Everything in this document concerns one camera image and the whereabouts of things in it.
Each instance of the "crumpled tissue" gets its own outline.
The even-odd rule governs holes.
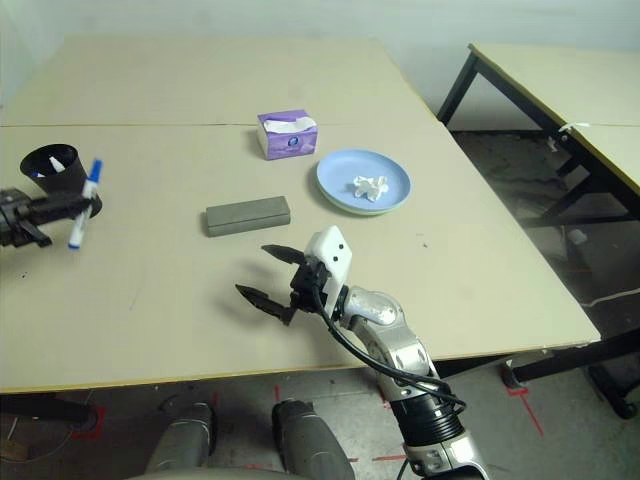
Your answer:
[[[377,202],[383,193],[389,191],[389,185],[387,185],[387,177],[380,176],[378,178],[363,177],[358,175],[353,179],[353,184],[356,187],[355,196],[360,198],[362,195],[367,196],[367,200],[370,202]]]

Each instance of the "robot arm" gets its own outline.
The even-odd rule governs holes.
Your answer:
[[[290,305],[285,307],[259,290],[236,285],[240,293],[285,325],[298,309],[319,313],[334,338],[376,370],[414,473],[425,478],[489,479],[470,433],[458,419],[464,402],[440,380],[426,348],[407,326],[400,304],[385,293],[345,286],[352,253],[338,227],[316,233],[304,253],[277,245],[263,249],[299,265],[291,281]],[[367,353],[353,345],[335,323],[351,330]]]
[[[15,188],[0,190],[0,245],[21,247],[32,242],[40,247],[51,245],[51,239],[37,226],[74,218],[90,203],[79,193],[56,192],[31,199]]]

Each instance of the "whiteboard marker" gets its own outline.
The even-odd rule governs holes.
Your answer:
[[[82,187],[82,196],[84,198],[93,198],[98,190],[98,182],[100,181],[100,170],[102,169],[102,160],[97,158],[93,161],[91,167],[91,173],[85,180]],[[89,205],[80,215],[76,217],[73,222],[73,228],[71,229],[71,236],[69,237],[69,248],[72,250],[78,250],[82,244],[82,238],[84,232],[87,229],[87,223],[89,223],[89,217],[91,217],[91,205]]]

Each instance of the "blue plate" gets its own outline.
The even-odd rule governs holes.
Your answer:
[[[398,208],[411,193],[409,174],[391,160],[369,150],[338,150],[324,157],[316,169],[322,193],[334,205],[352,213],[376,215]],[[353,179],[358,175],[377,178],[387,177],[389,191],[376,202],[363,195],[356,198]]]

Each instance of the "white wall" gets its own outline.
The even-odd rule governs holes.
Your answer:
[[[0,1],[0,108],[36,68],[36,61]]]
[[[79,33],[375,37],[434,112],[471,41],[640,48],[639,0],[1,1],[36,62]],[[531,126],[479,80],[452,127]]]

